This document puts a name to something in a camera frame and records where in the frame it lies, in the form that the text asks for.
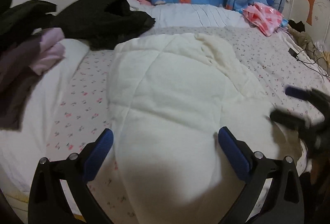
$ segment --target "purple cloth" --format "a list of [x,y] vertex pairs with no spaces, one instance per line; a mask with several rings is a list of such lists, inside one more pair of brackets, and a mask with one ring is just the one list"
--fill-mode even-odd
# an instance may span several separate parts
[[48,50],[41,53],[37,59],[30,65],[30,68],[41,75],[44,71],[50,69],[56,62],[63,59],[65,47],[61,43],[56,43]]
[[59,27],[47,28],[39,32],[37,35],[41,35],[40,53],[48,50],[54,44],[64,39],[64,33]]

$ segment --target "silver bolt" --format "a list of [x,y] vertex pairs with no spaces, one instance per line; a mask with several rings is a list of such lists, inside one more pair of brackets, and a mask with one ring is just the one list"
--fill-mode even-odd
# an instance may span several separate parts
[[77,159],[78,158],[78,153],[71,153],[70,155],[69,155],[69,159],[70,160],[75,160],[75,159]]
[[46,157],[43,157],[43,158],[40,159],[39,163],[40,163],[41,165],[43,165],[43,164],[46,163],[47,160],[48,160],[48,159],[47,159]]
[[291,156],[286,156],[285,157],[285,160],[288,162],[288,163],[292,163],[293,162],[293,159]]
[[264,155],[263,155],[260,151],[256,151],[256,152],[255,152],[255,157],[256,157],[257,159],[262,159],[263,156],[264,156]]

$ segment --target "blue rubber pad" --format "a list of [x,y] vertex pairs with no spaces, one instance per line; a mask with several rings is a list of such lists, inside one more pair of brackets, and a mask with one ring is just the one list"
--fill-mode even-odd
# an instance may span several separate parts
[[285,88],[285,94],[290,97],[298,98],[301,100],[307,100],[309,97],[309,94],[306,90],[293,86],[287,86]]
[[101,136],[99,142],[84,163],[82,180],[86,184],[95,179],[105,157],[113,145],[113,133],[110,129],[105,129]]
[[237,177],[240,180],[247,181],[250,177],[250,163],[238,148],[235,142],[235,137],[230,132],[228,133],[228,131],[229,130],[225,127],[222,127],[219,130],[219,144],[227,156],[227,159],[229,160]]

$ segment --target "pink checkered bag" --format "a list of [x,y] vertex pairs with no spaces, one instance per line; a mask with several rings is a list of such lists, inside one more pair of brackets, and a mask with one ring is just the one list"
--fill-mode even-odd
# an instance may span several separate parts
[[279,11],[260,2],[245,8],[243,15],[266,36],[272,35],[283,20],[283,15]]

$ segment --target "pink fabric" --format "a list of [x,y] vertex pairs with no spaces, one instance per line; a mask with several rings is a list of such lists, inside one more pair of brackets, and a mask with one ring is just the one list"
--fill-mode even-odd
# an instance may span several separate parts
[[151,5],[151,2],[147,1],[147,0],[137,0],[140,4],[144,4],[144,5]]
[[59,27],[46,28],[39,32],[38,35],[42,35],[40,42],[40,53],[43,53],[54,44],[64,39],[64,33]]
[[243,15],[266,36],[272,35],[283,20],[283,15],[279,11],[260,2],[245,8]]
[[30,68],[38,75],[50,69],[57,61],[63,59],[65,47],[59,42],[41,53],[30,65]]

